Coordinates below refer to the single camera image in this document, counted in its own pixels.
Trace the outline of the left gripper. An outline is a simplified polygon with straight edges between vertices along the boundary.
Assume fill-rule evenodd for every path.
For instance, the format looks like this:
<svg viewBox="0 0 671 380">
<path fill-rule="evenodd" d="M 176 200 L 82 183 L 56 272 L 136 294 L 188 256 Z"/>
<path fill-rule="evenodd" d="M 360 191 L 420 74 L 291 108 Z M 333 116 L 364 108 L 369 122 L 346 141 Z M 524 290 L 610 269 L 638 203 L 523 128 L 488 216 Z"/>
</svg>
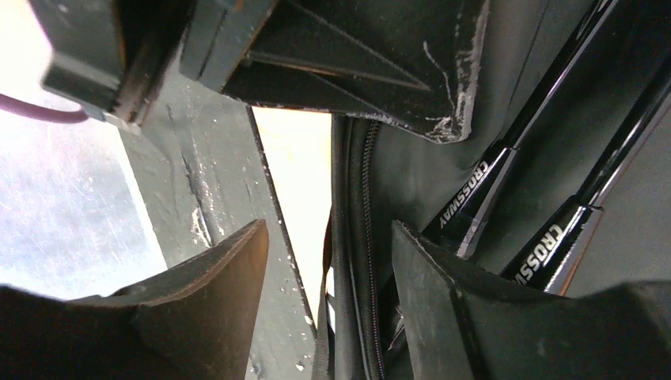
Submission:
<svg viewBox="0 0 671 380">
<path fill-rule="evenodd" d="M 31 1 L 51 45 L 41 81 L 94 119 L 140 126 L 191 20 L 193 1 Z"/>
</svg>

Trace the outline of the badminton racket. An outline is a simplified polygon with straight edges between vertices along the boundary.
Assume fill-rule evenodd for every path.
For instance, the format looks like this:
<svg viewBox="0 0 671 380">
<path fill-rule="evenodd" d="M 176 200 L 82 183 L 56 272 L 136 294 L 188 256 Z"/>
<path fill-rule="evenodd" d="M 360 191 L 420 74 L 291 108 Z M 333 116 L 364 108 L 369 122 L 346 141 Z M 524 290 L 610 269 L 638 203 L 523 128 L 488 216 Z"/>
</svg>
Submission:
<svg viewBox="0 0 671 380">
<path fill-rule="evenodd" d="M 460 50 L 457 119 L 467 136 L 436 144 L 382 127 L 370 169 L 381 343 L 394 348 L 400 308 L 391 225 L 414 226 L 470 257 L 519 145 L 586 57 L 611 1 L 491 1 L 472 46 Z"/>
<path fill-rule="evenodd" d="M 510 282 L 563 296 L 603 213 L 602 204 L 670 106 L 667 56 L 583 181 L 579 190 L 500 272 Z"/>
</svg>

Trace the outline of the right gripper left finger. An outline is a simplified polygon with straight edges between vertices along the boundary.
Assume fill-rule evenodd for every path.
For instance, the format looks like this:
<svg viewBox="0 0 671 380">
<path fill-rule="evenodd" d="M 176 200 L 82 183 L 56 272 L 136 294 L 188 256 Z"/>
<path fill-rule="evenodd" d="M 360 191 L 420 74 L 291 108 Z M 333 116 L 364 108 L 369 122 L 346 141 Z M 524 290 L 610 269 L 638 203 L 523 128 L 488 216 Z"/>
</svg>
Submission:
<svg viewBox="0 0 671 380">
<path fill-rule="evenodd" d="M 257 219 L 108 297 L 1 289 L 4 379 L 242 379 L 267 266 Z"/>
</svg>

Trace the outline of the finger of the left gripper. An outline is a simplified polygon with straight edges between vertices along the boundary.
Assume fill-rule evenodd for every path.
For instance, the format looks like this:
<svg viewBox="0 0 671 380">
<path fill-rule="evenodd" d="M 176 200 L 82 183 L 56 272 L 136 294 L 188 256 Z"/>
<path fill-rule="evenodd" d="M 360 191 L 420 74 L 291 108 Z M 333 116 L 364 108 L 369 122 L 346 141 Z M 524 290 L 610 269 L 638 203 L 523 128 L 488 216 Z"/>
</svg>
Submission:
<svg viewBox="0 0 671 380">
<path fill-rule="evenodd" d="M 487 1 L 198 1 L 180 72 L 256 107 L 466 140 Z"/>
</svg>

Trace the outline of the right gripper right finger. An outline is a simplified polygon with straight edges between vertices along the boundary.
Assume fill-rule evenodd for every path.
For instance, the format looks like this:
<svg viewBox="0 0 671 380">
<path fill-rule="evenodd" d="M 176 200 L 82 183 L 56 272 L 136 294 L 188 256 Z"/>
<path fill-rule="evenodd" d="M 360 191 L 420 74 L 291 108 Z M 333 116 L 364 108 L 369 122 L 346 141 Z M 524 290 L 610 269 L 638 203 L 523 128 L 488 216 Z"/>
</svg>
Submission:
<svg viewBox="0 0 671 380">
<path fill-rule="evenodd" d="M 559 297 L 459 259 L 402 222 L 391 235 L 415 378 L 669 378 L 669 283 Z"/>
</svg>

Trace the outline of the black racket bag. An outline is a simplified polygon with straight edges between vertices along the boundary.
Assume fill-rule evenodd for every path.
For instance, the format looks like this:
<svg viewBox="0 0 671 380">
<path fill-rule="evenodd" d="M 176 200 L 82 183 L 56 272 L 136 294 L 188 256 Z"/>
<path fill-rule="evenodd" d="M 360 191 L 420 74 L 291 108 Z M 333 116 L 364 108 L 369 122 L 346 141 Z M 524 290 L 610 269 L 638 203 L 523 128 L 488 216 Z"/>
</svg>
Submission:
<svg viewBox="0 0 671 380">
<path fill-rule="evenodd" d="M 444 159 L 420 160 L 372 123 L 335 122 L 332 268 L 315 379 L 667 379 L 670 283 L 623 283 L 569 298 L 608 194 L 670 109 L 670 61 L 643 85 L 607 144 L 593 128 L 533 127 L 597 51 L 642 54 L 635 33 L 670 26 L 667 1 L 603 1 L 576 29 L 505 135 L 446 186 L 443 207 L 408 204 L 438 190 Z"/>
</svg>

